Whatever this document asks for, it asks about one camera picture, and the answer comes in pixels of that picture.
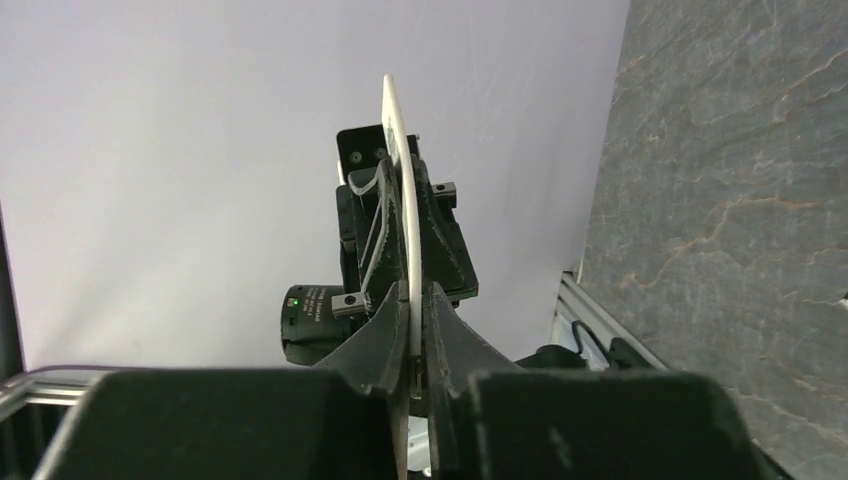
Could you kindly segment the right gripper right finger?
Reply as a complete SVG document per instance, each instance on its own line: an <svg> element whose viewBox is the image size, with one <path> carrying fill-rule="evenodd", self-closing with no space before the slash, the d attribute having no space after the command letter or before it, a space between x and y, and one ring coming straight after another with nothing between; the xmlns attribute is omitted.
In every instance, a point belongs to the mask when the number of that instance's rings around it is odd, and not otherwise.
<svg viewBox="0 0 848 480"><path fill-rule="evenodd" d="M524 369L423 288L437 479L765 479L730 396L686 372Z"/></svg>

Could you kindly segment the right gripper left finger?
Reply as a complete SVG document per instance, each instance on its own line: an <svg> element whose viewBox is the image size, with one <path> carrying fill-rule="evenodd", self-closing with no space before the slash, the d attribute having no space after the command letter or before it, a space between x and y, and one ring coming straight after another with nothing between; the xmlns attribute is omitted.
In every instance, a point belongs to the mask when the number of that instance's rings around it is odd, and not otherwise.
<svg viewBox="0 0 848 480"><path fill-rule="evenodd" d="M311 368L111 372L62 421L39 479L403 479L409 301Z"/></svg>

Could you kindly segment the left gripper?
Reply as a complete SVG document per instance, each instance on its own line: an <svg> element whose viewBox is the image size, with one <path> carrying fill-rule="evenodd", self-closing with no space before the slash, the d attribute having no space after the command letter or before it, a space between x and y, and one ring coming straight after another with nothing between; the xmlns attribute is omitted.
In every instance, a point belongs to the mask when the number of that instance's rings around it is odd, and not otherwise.
<svg viewBox="0 0 848 480"><path fill-rule="evenodd" d="M401 199L395 167L380 125L336 135L341 173L336 189L344 262L357 258L359 291L376 311L392 285L406 278ZM479 280L456 220L453 182L434 184L426 163L412 159L418 202L423 278L438 283L452 302L479 294Z"/></svg>

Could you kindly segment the white remote battery cover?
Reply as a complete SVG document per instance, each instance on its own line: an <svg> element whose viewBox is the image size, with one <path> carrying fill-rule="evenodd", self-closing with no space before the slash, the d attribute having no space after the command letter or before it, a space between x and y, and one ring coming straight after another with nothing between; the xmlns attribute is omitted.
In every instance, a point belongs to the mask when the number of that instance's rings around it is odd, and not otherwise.
<svg viewBox="0 0 848 480"><path fill-rule="evenodd" d="M391 74L383 76L381 122L393 165L399 170L402 224L410 304L410 350L413 357L422 351L423 268L417 191L412 154L409 147L399 97Z"/></svg>

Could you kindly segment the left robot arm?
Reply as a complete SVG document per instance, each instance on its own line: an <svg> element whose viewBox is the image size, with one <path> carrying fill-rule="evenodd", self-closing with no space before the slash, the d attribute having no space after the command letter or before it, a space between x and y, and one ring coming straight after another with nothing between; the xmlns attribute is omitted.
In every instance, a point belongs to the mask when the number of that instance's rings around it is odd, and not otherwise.
<svg viewBox="0 0 848 480"><path fill-rule="evenodd" d="M452 304L479 293L479 281L455 218L456 187L432 184L418 138L407 137L418 201L422 271ZM339 285L294 285L281 312L281 345L288 362L311 366L367 323L406 266L400 181L381 126L336 136L345 177L335 190L340 243Z"/></svg>

